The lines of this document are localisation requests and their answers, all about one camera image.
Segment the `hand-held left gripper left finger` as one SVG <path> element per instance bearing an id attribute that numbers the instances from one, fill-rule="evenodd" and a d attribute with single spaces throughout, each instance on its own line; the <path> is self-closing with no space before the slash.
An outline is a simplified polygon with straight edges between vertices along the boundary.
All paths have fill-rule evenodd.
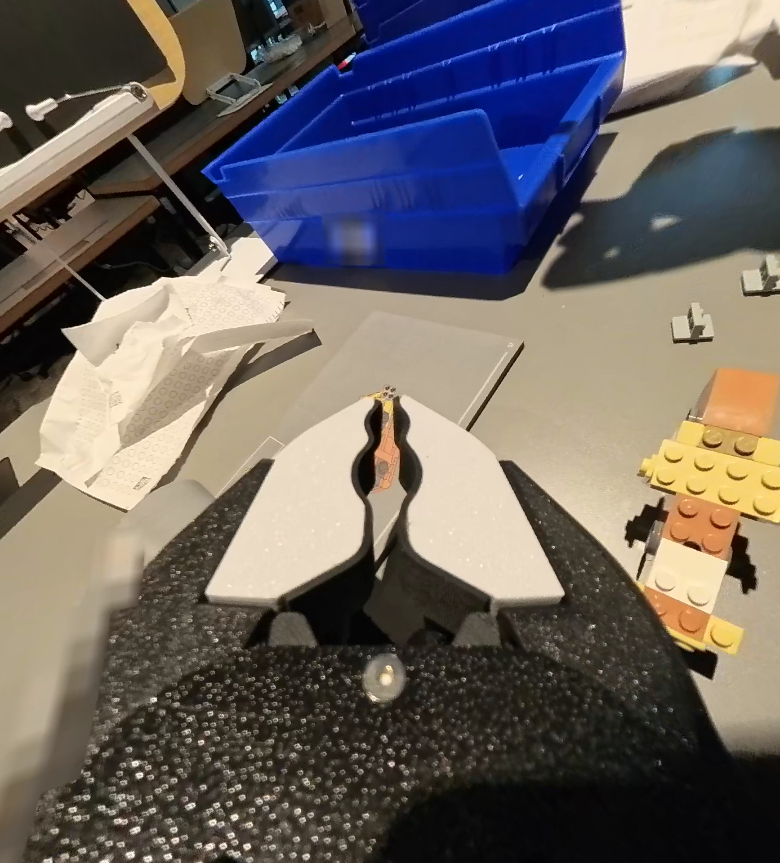
<path id="1" fill-rule="evenodd" d="M 368 556 L 375 399 L 309 427 L 272 460 L 205 589 L 209 602 L 280 608 Z"/>

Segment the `wood-edged grey desk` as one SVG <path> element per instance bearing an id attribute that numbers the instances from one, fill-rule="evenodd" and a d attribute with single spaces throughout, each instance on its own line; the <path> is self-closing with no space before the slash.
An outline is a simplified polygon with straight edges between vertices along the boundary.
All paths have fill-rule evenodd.
<path id="1" fill-rule="evenodd" d="M 176 123 L 167 122 L 162 132 L 145 147 L 171 178 L 195 167 L 212 147 L 245 130 L 248 121 L 260 120 L 273 101 L 292 94 L 296 85 L 352 46 L 362 34 L 359 16 L 353 11 L 332 27 L 322 25 L 290 57 L 270 64 L 265 71 L 267 89 L 231 114 L 203 102 Z M 62 287 L 88 267 L 102 268 L 101 255 L 144 222 L 168 225 L 192 262 L 203 255 L 197 234 L 186 226 L 185 204 L 174 204 L 175 193 L 159 178 L 144 157 L 129 156 L 90 185 L 93 201 L 65 224 L 32 244 L 0 271 L 0 343 L 40 309 L 50 304 Z"/>

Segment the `black wood-edged divider panel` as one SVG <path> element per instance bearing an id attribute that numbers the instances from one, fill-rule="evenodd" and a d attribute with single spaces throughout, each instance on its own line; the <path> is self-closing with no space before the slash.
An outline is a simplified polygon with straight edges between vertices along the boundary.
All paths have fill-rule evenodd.
<path id="1" fill-rule="evenodd" d="M 29 102 L 131 81 L 175 84 L 182 68 L 158 2 L 0 1 L 0 110 L 26 134 Z"/>

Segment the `white bar desk lamp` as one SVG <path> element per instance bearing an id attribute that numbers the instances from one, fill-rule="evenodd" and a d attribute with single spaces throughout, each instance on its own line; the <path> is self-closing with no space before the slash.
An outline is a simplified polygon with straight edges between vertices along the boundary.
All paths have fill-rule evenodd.
<path id="1" fill-rule="evenodd" d="M 150 88 L 133 81 L 87 92 L 67 93 L 57 99 L 48 98 L 27 105 L 27 116 L 39 123 L 67 102 L 95 96 L 102 98 L 67 129 L 54 135 L 28 155 L 0 168 L 0 222 L 36 200 L 65 176 L 84 167 L 108 145 L 125 138 L 208 234 L 211 247 L 226 266 L 232 257 L 226 240 L 203 217 L 174 179 L 134 135 L 139 121 L 158 111 L 155 96 L 159 90 L 160 87 Z M 13 125 L 11 117 L 0 111 L 0 135 L 12 129 Z"/>

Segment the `crumpled white paper bag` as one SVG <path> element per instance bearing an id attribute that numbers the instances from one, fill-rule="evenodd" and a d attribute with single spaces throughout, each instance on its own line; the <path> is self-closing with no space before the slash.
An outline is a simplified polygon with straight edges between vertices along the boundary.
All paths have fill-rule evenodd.
<path id="1" fill-rule="evenodd" d="M 123 511 L 180 458 L 256 345 L 313 331 L 280 319 L 285 294 L 255 280 L 178 276 L 106 299 L 64 329 L 75 353 L 39 427 L 36 466 Z"/>

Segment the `small grey toy brick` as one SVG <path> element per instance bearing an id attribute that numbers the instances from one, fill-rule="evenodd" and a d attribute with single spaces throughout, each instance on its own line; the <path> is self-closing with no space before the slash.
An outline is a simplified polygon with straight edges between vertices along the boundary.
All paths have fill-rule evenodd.
<path id="1" fill-rule="evenodd" d="M 776 256 L 767 254 L 758 267 L 744 270 L 740 286 L 745 297 L 779 295 L 780 262 Z"/>
<path id="2" fill-rule="evenodd" d="M 673 343 L 701 343 L 714 339 L 712 316 L 704 312 L 700 303 L 690 303 L 683 315 L 671 318 Z"/>

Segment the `brown yellow toy brick model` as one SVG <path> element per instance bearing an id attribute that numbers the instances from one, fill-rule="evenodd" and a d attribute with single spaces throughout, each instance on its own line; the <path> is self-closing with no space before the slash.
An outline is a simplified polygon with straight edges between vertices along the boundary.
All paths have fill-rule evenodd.
<path id="1" fill-rule="evenodd" d="M 780 374 L 718 368 L 638 475 L 667 497 L 636 584 L 677 645 L 735 655 L 744 631 L 715 614 L 742 520 L 780 525 Z"/>

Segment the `grey instruction booklet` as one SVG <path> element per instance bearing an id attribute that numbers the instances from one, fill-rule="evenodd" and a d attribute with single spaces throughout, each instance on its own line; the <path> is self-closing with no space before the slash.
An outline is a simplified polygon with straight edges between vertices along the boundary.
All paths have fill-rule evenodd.
<path id="1" fill-rule="evenodd" d="M 384 394 L 412 399 L 468 430 L 513 364 L 523 342 L 478 330 L 373 312 L 323 365 L 294 400 L 275 437 L 282 444 L 336 414 L 362 396 Z M 405 500 L 392 469 L 389 485 L 369 495 L 373 511 L 374 552 L 379 566 L 365 615 L 389 641 L 404 643 L 424 627 L 416 613 L 403 609 L 396 586 L 383 588 L 381 577 L 392 549 L 394 522 Z"/>

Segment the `blue plastic bin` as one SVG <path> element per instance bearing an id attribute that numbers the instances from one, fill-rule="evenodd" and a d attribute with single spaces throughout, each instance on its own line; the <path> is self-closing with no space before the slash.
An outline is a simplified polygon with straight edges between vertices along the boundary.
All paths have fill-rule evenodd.
<path id="1" fill-rule="evenodd" d="M 476 9 L 487 1 L 352 1 L 368 47 L 377 47 Z"/>
<path id="2" fill-rule="evenodd" d="M 502 274 L 625 54 L 621 2 L 487 2 L 325 69 L 202 174 L 280 262 Z"/>

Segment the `white printed paper bag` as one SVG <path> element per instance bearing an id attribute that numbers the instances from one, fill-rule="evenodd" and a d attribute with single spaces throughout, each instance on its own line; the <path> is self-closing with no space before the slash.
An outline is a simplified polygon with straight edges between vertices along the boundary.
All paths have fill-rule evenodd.
<path id="1" fill-rule="evenodd" d="M 622 2 L 624 87 L 613 113 L 658 102 L 697 82 L 722 83 L 756 64 L 780 78 L 780 1 Z"/>

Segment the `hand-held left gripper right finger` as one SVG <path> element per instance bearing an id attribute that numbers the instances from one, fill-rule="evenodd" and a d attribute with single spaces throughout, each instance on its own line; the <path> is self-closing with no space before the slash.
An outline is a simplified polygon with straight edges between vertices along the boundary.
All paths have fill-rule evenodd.
<path id="1" fill-rule="evenodd" d="M 404 395 L 402 535 L 417 561 L 488 603 L 565 596 L 499 460 L 477 437 Z"/>

